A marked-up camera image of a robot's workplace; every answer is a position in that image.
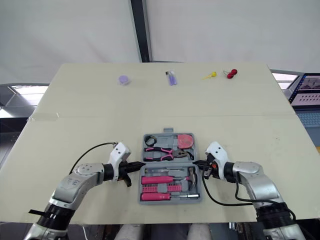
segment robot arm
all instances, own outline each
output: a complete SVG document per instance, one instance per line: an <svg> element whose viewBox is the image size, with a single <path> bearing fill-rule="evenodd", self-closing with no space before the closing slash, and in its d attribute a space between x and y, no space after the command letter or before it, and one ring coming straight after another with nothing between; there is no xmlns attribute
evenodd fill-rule
<svg viewBox="0 0 320 240"><path fill-rule="evenodd" d="M128 173L138 171L144 163L127 163L129 155L129 149L119 142L113 148L108 164L87 163L76 167L60 182L44 212L30 210L29 213L41 217L32 225L24 240L68 239L70 220L91 188L108 180L124 180L128 187L131 186Z"/></svg>
<svg viewBox="0 0 320 240"><path fill-rule="evenodd" d="M198 163L205 170L204 177L239 183L245 186L250 201L257 215L257 221L262 222L267 240L305 240L298 224L290 217L290 210L281 197L276 185L268 178L261 165L255 162L230 162L227 152L218 142L213 142L205 151L207 155L206 167Z"/></svg>

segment pink pliers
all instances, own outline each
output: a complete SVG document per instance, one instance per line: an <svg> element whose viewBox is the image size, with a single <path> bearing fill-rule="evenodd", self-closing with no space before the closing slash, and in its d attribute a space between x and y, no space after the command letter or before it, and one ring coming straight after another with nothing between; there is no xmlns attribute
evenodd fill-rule
<svg viewBox="0 0 320 240"><path fill-rule="evenodd" d="M152 157L145 157L143 161L145 162L161 162L164 160L167 161L172 161L174 158L183 158L188 156L188 152L182 151L182 150L173 150L172 148L164 148L164 147L147 147L144 149L145 152L162 152L166 153L167 155L157 157L157 158L152 158Z"/></svg>

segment monitor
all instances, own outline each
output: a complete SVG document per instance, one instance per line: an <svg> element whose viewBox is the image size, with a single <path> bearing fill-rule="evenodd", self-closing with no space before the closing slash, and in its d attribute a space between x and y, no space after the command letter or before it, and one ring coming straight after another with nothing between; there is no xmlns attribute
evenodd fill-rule
<svg viewBox="0 0 320 240"><path fill-rule="evenodd" d="M320 73L304 74L289 102L294 109L320 109Z"/></svg>

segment gray tool case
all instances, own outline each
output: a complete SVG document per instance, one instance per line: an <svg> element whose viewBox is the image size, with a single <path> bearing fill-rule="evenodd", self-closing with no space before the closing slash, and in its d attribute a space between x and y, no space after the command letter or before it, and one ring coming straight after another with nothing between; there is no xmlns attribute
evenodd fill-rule
<svg viewBox="0 0 320 240"><path fill-rule="evenodd" d="M162 161L145 161L145 158L160 158L166 155L164 152L158 151L145 151L147 148L171 148L173 151L178 149L178 135L190 135L193 139L192 147L183 149L183 151L190 152L193 155L193 160L189 154L184 157L174 158L173 160L162 160ZM156 138L156 143L153 146L147 146L145 139L148 136ZM140 169L139 177L139 194L138 201L143 205L159 205L159 204L194 204L199 203L202 200L201 193L201 173L197 165L193 164L193 161L197 159L195 137L192 133L174 133L173 128L164 128L163 133L146 134L143 136L143 149L142 149L142 162L145 165ZM192 174L195 174L195 185L192 186ZM157 176L171 176L176 179L170 183L145 183L146 178L144 177L157 177ZM163 200L146 200L145 194L170 194L170 199Z"/></svg>

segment pink tape measure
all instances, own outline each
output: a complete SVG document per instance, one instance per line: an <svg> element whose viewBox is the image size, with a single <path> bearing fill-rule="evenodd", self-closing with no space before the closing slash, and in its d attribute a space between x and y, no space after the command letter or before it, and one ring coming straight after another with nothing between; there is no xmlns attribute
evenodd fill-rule
<svg viewBox="0 0 320 240"><path fill-rule="evenodd" d="M178 149L189 149L193 146L194 139L189 134L178 134Z"/></svg>

